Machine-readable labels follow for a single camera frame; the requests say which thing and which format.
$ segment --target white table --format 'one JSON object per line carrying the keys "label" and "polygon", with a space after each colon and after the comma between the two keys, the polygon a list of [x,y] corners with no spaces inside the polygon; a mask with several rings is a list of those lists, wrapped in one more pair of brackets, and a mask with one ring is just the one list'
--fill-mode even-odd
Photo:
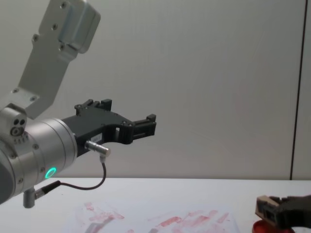
{"label": "white table", "polygon": [[[63,182],[93,186],[101,179],[67,178]],[[37,188],[56,179],[49,179]],[[19,195],[0,206],[2,233],[58,233],[73,208],[88,201],[121,199],[221,204],[233,210],[241,233],[250,233],[259,220],[255,216],[256,198],[260,195],[304,196],[311,194],[311,181],[247,181],[194,179],[107,179],[93,191],[59,187],[36,201],[33,209],[22,206]],[[300,229],[297,232],[311,232]]]}

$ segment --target red lid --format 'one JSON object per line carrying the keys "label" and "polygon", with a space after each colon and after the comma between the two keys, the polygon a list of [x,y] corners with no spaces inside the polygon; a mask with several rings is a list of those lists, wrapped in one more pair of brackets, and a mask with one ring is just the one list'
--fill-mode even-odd
{"label": "red lid", "polygon": [[253,225],[253,233],[294,233],[292,229],[290,230],[279,230],[274,226],[271,226],[264,220],[255,222]]}

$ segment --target gray wall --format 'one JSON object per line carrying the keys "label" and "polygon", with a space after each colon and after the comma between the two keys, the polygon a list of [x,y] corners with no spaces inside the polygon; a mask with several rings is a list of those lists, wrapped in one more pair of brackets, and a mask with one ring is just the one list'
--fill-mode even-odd
{"label": "gray wall", "polygon": [[293,179],[311,179],[311,4],[308,5],[301,72]]}
{"label": "gray wall", "polygon": [[[40,118],[89,98],[156,136],[108,144],[111,177],[290,175],[304,0],[90,0],[102,20]],[[0,1],[0,94],[18,83],[48,0]],[[101,176],[88,154],[62,176]]]}

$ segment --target white paper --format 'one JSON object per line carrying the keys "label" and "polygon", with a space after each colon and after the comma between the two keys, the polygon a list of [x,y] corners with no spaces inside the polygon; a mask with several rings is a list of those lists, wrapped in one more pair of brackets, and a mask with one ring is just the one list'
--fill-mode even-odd
{"label": "white paper", "polygon": [[110,201],[77,207],[63,233],[239,233],[226,208]]}

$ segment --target red stain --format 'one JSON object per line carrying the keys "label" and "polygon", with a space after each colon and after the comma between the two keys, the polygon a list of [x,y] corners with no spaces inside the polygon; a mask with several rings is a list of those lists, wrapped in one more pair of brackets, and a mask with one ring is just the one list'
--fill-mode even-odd
{"label": "red stain", "polygon": [[199,214],[202,214],[202,213],[204,213],[203,210],[198,210],[198,211],[190,212],[188,214],[188,216],[193,217],[193,216],[196,216],[196,215],[199,215]]}
{"label": "red stain", "polygon": [[209,212],[208,217],[212,218],[212,217],[214,217],[217,213],[218,213],[217,210],[212,210],[212,211]]}
{"label": "red stain", "polygon": [[169,214],[170,212],[167,212],[163,215],[159,215],[159,216],[156,216],[156,217],[152,217],[152,218],[148,218],[147,221],[150,222],[150,221],[153,221],[153,220],[157,220],[157,219],[160,219],[162,217],[164,217],[165,215]]}
{"label": "red stain", "polygon": [[172,229],[172,233],[183,233],[180,229]]}
{"label": "red stain", "polygon": [[87,210],[91,210],[91,211],[94,210],[94,207],[92,206],[91,202],[85,203],[84,206],[86,207]]}
{"label": "red stain", "polygon": [[90,217],[90,221],[103,221],[106,220],[107,218],[112,218],[112,219],[124,219],[124,216],[120,215],[117,212],[111,213],[111,212],[101,212],[100,214],[95,215],[94,217]]}
{"label": "red stain", "polygon": [[124,216],[120,215],[117,212],[114,212],[114,218],[116,218],[116,219],[124,219]]}
{"label": "red stain", "polygon": [[98,233],[104,226],[97,226],[94,228],[94,230],[92,231],[92,233]]}
{"label": "red stain", "polygon": [[220,219],[217,220],[218,223],[223,223],[225,219],[228,217],[229,213],[225,213]]}
{"label": "red stain", "polygon": [[167,227],[167,226],[170,226],[172,223],[175,223],[175,222],[181,222],[182,219],[180,217],[171,217],[169,219],[167,219],[166,221],[162,222],[161,224],[159,224],[159,226],[161,225],[162,227]]}
{"label": "red stain", "polygon": [[193,227],[198,227],[200,225],[203,225],[204,223],[208,222],[210,220],[209,217],[206,217],[206,216],[199,216],[197,219],[195,219],[193,222],[192,222],[192,226]]}

